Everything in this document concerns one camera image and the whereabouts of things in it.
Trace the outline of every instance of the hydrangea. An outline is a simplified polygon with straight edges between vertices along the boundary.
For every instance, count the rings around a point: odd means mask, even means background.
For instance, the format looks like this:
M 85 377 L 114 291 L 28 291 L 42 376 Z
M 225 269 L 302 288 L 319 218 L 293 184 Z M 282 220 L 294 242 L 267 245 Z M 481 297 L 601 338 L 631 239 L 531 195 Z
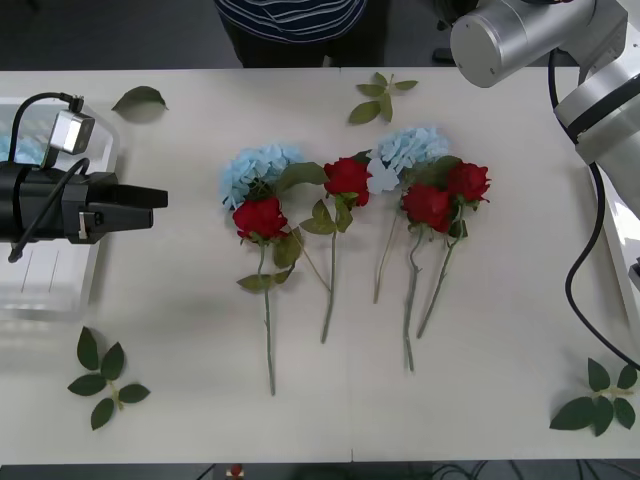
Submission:
M 265 145 L 242 150 L 223 172 L 220 179 L 220 199 L 225 208 L 236 209 L 244 203 L 251 183 L 260 179 L 274 183 L 291 163 L 304 162 L 296 147 Z
M 9 148 L 11 147 L 11 139 L 8 135 L 0 137 L 0 162 L 6 162 L 9 158 Z M 42 146 L 34 139 L 27 137 L 18 140 L 16 146 L 16 163 L 27 165 L 40 165 L 44 159 L 44 150 Z
M 406 128 L 384 137 L 367 156 L 373 175 L 367 186 L 371 193 L 393 190 L 402 170 L 416 163 L 432 163 L 449 153 L 449 140 L 435 128 Z

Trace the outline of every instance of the loose leaf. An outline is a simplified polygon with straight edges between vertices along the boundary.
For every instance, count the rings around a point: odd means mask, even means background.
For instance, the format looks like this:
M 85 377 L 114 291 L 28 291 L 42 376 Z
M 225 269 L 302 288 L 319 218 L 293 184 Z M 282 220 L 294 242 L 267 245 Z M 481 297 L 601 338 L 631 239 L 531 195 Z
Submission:
M 602 435 L 613 420 L 613 405 L 606 397 L 598 397 L 595 400 L 593 411 L 593 428 L 596 437 Z
M 349 123 L 352 125 L 362 125 L 369 123 L 380 113 L 380 103 L 377 100 L 365 102 L 353 109 L 349 115 Z
M 393 118 L 393 106 L 391 106 L 391 95 L 389 95 L 389 92 L 385 92 L 380 98 L 380 112 L 382 113 L 382 118 L 387 122 L 390 122 Z
M 631 404 L 624 398 L 616 398 L 613 401 L 613 408 L 616 411 L 616 418 L 624 428 L 631 430 L 636 423 L 636 412 Z
M 236 283 L 252 293 L 260 293 L 264 292 L 265 287 L 269 289 L 273 286 L 273 279 L 271 275 L 249 275 Z
M 280 239 L 273 248 L 273 263 L 278 268 L 287 268 L 296 263 L 302 253 L 302 233 L 296 227 L 289 235 Z
M 149 396 L 151 392 L 140 385 L 139 383 L 132 383 L 120 389 L 118 393 L 118 400 L 122 403 L 138 403 Z
M 147 122 L 157 118 L 167 109 L 167 103 L 158 90 L 151 87 L 136 87 L 125 93 L 111 109 L 125 120 Z
M 309 218 L 301 222 L 300 226 L 315 235 L 331 235 L 336 231 L 336 224 L 333 221 L 331 223 L 319 223 L 315 218 Z
M 102 367 L 100 367 L 100 373 L 107 380 L 117 380 L 122 373 L 122 367 L 124 366 L 124 351 L 120 342 L 116 343 L 105 354 L 102 359 Z
M 367 97 L 379 97 L 385 92 L 385 88 L 381 85 L 360 84 L 356 85 L 360 93 Z
M 580 397 L 570 401 L 551 420 L 553 430 L 580 430 L 593 423 L 595 407 L 590 397 Z
M 103 427 L 111 419 L 114 407 L 113 399 L 105 398 L 100 400 L 100 403 L 96 405 L 96 408 L 91 413 L 91 428 L 97 430 Z
M 447 187 L 447 176 L 449 171 L 458 163 L 462 162 L 458 157 L 447 155 L 428 165 L 419 165 L 410 173 L 416 183 L 421 185 L 431 185 L 438 188 Z
M 284 169 L 278 181 L 276 182 L 276 194 L 290 189 L 294 185 L 300 183 L 311 183 L 313 185 L 322 185 L 329 181 L 329 177 L 324 173 L 324 169 L 317 163 L 292 163 Z
M 96 393 L 102 391 L 102 389 L 106 385 L 107 381 L 102 375 L 91 373 L 89 375 L 83 375 L 82 377 L 77 378 L 71 385 L 67 387 L 67 389 L 71 393 L 75 393 L 76 395 L 90 397 L 91 395 L 95 395 Z
M 376 72 L 373 74 L 373 81 L 379 83 L 380 85 L 384 85 L 385 87 L 389 85 L 387 79 L 384 78 L 384 75 L 382 75 L 380 72 Z
M 469 236 L 469 232 L 467 232 L 467 222 L 462 220 L 452 223 L 451 227 L 449 227 L 449 236 L 453 238 L 467 238 Z
M 418 82 L 416 80 L 405 80 L 404 82 L 396 82 L 393 85 L 398 90 L 411 90 L 417 84 L 418 84 Z
M 97 370 L 100 365 L 98 359 L 98 345 L 96 339 L 93 338 L 91 330 L 82 327 L 80 338 L 78 339 L 77 348 L 78 360 L 87 370 Z
M 336 198 L 336 213 L 338 214 L 336 218 L 336 228 L 340 233 L 344 233 L 353 222 L 353 217 L 351 216 L 351 212 L 349 211 L 349 207 L 344 203 L 342 198 Z
M 627 365 L 620 372 L 620 377 L 618 377 L 618 388 L 622 388 L 624 390 L 633 387 L 638 380 L 638 371 L 633 368 L 631 365 Z
M 594 392 L 611 386 L 611 379 L 605 368 L 592 358 L 589 359 L 589 386 Z

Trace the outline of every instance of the artificial flower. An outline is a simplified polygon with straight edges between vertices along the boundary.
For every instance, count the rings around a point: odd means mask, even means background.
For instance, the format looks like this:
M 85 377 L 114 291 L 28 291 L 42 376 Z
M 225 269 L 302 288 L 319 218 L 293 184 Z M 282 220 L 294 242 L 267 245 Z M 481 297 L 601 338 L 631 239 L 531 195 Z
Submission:
M 341 158 L 335 163 L 327 163 L 324 172 L 329 181 L 324 188 L 332 195 L 341 193 L 357 193 L 356 205 L 363 207 L 369 201 L 367 165 L 353 158 Z
M 412 223 L 426 223 L 436 232 L 446 233 L 451 226 L 451 201 L 448 192 L 415 184 L 402 197 L 402 209 Z
M 222 174 L 222 204 L 228 209 L 240 207 L 256 180 L 271 184 L 287 166 L 301 162 L 302 154 L 291 146 L 273 144 L 242 150 Z
M 242 238 L 251 239 L 252 233 L 259 235 L 262 241 L 287 236 L 281 230 L 287 224 L 287 219 L 282 215 L 280 202 L 276 197 L 245 201 L 233 212 L 233 221 Z
M 379 194 L 393 190 L 405 168 L 432 163 L 448 153 L 449 140 L 435 128 L 406 128 L 387 135 L 367 154 L 371 159 L 368 171 L 372 174 L 369 191 Z
M 467 202 L 485 200 L 482 195 L 489 190 L 487 167 L 460 162 L 449 171 L 448 190 L 451 195 L 462 195 Z

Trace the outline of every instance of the rose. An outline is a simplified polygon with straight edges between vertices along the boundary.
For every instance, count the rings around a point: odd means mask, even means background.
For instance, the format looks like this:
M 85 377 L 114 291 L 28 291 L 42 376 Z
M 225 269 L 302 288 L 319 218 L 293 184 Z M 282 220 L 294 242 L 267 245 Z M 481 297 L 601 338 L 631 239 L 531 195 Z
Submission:
M 414 223 L 426 223 L 435 231 L 446 233 L 451 226 L 451 202 L 448 192 L 415 184 L 402 197 L 402 209 Z
M 462 195 L 467 202 L 485 200 L 482 195 L 489 190 L 487 167 L 460 162 L 449 171 L 448 190 L 453 196 Z
M 362 207 L 369 201 L 367 179 L 371 176 L 367 172 L 367 165 L 353 158 L 341 158 L 335 163 L 327 163 L 324 173 L 329 181 L 324 188 L 332 195 L 340 193 L 357 193 L 356 205 Z
M 245 201 L 233 212 L 233 221 L 239 229 L 238 235 L 242 238 L 250 239 L 251 234 L 256 233 L 268 241 L 287 235 L 280 231 L 287 224 L 287 219 L 282 215 L 280 202 L 276 197 Z

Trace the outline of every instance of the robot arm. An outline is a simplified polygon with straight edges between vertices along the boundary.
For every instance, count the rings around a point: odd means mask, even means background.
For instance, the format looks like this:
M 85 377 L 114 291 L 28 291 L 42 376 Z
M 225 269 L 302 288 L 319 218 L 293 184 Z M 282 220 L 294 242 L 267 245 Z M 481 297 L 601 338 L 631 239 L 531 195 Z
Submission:
M 571 54 L 580 85 L 555 114 L 580 156 L 605 171 L 640 217 L 640 33 L 627 10 L 616 0 L 480 3 L 451 33 L 461 73 L 491 87 L 555 48 Z

